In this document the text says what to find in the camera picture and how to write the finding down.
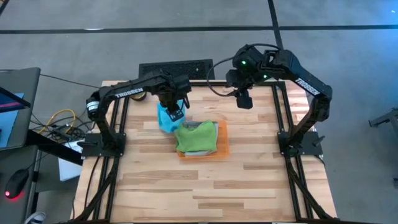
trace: laptop screen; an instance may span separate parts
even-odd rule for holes
[[[0,87],[0,113],[29,107],[30,104],[22,99],[23,95],[23,93],[13,94]]]

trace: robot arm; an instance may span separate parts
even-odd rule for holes
[[[166,108],[172,121],[183,117],[177,101],[183,100],[189,108],[187,93],[191,91],[189,78],[186,75],[173,77],[171,74],[150,72],[144,78],[138,78],[112,86],[104,86],[95,91],[86,101],[88,117],[94,121],[100,131],[101,142],[83,142],[82,146],[103,146],[103,150],[112,151],[119,147],[118,135],[109,127],[106,112],[112,101],[134,94],[149,92],[159,97],[160,104]]]
[[[246,45],[239,49],[233,59],[233,67],[227,73],[227,82],[235,86],[238,107],[252,107],[247,89],[269,78],[291,80],[314,96],[305,117],[291,128],[288,145],[297,147],[303,135],[317,122],[329,117],[332,96],[330,86],[304,69],[297,57],[289,50],[266,50],[260,53],[255,47]]]

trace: computer mouse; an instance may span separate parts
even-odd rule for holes
[[[29,171],[27,169],[17,170],[6,184],[6,197],[9,199],[17,197],[24,188],[28,177]]]

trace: butcher block tabletop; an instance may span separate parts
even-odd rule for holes
[[[121,81],[104,81],[112,85]],[[305,92],[286,82],[295,123],[308,111]],[[223,87],[215,90],[225,92]],[[272,88],[249,91],[251,110],[236,107],[234,97],[219,97],[206,86],[193,86],[188,94],[186,119],[226,121],[230,155],[225,159],[182,161],[175,137],[159,129],[157,96],[130,101],[127,111],[125,153],[120,160],[111,222],[292,222],[295,221],[284,158],[279,153],[279,130]],[[279,100],[287,124],[282,92]],[[118,118],[123,103],[119,104]],[[113,105],[107,119],[110,121]],[[86,158],[76,191],[75,210],[83,210],[91,170],[96,158]],[[335,217],[336,212],[323,164],[314,156],[302,156],[309,191]],[[96,166],[88,199],[100,179],[102,158]],[[297,189],[301,214],[302,194]],[[108,191],[99,218],[104,217]]]

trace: green towel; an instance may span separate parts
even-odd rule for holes
[[[197,128],[187,128],[183,123],[174,131],[176,148],[181,152],[214,151],[217,149],[216,127],[205,121]]]

